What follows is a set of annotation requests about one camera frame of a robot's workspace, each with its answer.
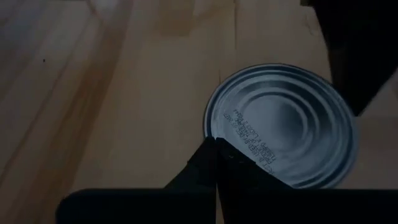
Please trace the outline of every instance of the silver lid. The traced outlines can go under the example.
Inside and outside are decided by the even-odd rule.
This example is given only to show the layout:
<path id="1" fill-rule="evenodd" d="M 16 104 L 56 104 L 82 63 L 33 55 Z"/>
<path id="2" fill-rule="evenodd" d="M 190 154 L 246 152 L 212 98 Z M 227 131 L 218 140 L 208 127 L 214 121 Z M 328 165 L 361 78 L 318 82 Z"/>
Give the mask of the silver lid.
<path id="1" fill-rule="evenodd" d="M 332 187 L 356 157 L 344 100 L 324 79 L 290 65 L 257 65 L 230 76 L 207 105 L 204 129 L 294 188 Z"/>

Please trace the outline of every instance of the can lid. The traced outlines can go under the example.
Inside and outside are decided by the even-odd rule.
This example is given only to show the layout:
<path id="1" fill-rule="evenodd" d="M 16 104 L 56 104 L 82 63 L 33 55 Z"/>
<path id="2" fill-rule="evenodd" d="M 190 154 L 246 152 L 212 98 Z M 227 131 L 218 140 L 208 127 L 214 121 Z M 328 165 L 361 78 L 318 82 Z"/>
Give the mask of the can lid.
<path id="1" fill-rule="evenodd" d="M 284 64 L 245 68 L 225 80 L 207 105 L 204 129 L 300 189 L 335 186 L 358 144 L 353 114 L 337 91 Z"/>

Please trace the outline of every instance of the dark object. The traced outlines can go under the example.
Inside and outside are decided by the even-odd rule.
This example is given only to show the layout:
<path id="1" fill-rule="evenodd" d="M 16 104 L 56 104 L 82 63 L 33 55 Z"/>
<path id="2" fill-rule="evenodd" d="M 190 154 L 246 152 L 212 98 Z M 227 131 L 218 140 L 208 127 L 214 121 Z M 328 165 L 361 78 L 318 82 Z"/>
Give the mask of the dark object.
<path id="1" fill-rule="evenodd" d="M 397 191 L 294 190 L 224 139 L 206 138 L 164 189 L 83 190 L 62 200 L 57 223 L 398 222 Z"/>
<path id="2" fill-rule="evenodd" d="M 335 186 L 356 158 L 349 106 L 326 80 L 292 65 L 231 75 L 211 96 L 203 126 L 297 189 Z"/>
<path id="3" fill-rule="evenodd" d="M 329 51 L 333 84 L 354 114 L 398 66 L 397 1 L 309 0 Z"/>

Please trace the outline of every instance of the stamped code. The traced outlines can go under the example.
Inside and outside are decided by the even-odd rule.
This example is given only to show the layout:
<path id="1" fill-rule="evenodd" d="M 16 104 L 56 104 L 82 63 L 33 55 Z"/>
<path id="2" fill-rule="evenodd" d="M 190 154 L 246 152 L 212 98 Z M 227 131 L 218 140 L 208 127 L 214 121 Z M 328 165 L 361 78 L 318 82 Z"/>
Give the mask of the stamped code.
<path id="1" fill-rule="evenodd" d="M 272 164 L 276 160 L 276 156 L 272 150 L 269 149 L 267 144 L 262 141 L 258 133 L 252 126 L 243 118 L 243 115 L 238 110 L 233 110 L 233 114 L 224 114 L 224 117 L 232 125 L 235 132 L 243 140 L 248 149 L 256 157 L 260 165 L 270 174 L 274 174 Z"/>

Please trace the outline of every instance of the wooden table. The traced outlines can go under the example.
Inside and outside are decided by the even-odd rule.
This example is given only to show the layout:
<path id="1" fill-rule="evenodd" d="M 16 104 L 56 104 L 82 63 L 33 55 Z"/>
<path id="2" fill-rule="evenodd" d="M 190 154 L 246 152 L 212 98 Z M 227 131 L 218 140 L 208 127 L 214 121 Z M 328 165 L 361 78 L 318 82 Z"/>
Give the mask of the wooden table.
<path id="1" fill-rule="evenodd" d="M 163 187 L 239 69 L 289 63 L 331 81 L 315 12 L 299 2 L 4 0 L 0 222 L 51 223 L 79 189 Z M 340 187 L 398 188 L 395 90 L 358 118 L 358 161 Z"/>

